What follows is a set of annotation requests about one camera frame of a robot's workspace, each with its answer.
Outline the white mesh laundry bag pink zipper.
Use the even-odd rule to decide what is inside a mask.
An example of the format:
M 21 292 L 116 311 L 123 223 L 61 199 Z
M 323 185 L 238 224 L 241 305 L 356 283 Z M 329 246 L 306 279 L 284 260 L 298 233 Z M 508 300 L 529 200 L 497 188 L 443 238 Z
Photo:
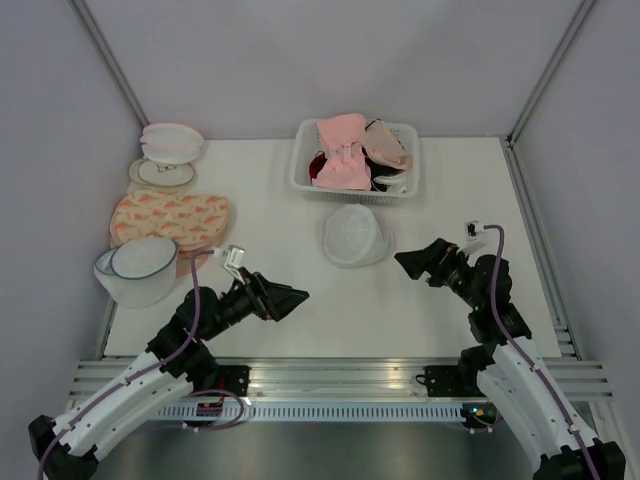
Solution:
M 381 225 L 372 210 L 347 204 L 331 214 L 323 228 L 327 259 L 341 268 L 375 264 L 392 251 L 393 233 Z

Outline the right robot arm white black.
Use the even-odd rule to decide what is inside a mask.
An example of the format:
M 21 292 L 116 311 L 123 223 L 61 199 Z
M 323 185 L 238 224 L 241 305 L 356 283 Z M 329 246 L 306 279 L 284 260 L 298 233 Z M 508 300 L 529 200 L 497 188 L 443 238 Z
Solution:
M 456 244 L 436 239 L 395 260 L 408 276 L 446 287 L 470 309 L 477 346 L 461 352 L 453 379 L 469 394 L 482 393 L 498 410 L 533 468 L 536 479 L 621 479 L 626 458 L 603 441 L 571 405 L 538 352 L 511 300 L 509 263 L 500 253 L 474 264 Z

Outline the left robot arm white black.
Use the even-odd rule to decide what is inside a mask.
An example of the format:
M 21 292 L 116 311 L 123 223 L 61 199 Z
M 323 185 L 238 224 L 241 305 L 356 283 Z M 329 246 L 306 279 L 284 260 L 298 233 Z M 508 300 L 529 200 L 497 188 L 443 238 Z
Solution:
M 143 353 L 80 406 L 28 426 L 40 479 L 88 479 L 124 437 L 185 396 L 216 395 L 220 366 L 206 346 L 249 316 L 278 322 L 309 293 L 246 268 L 222 295 L 195 284 Z

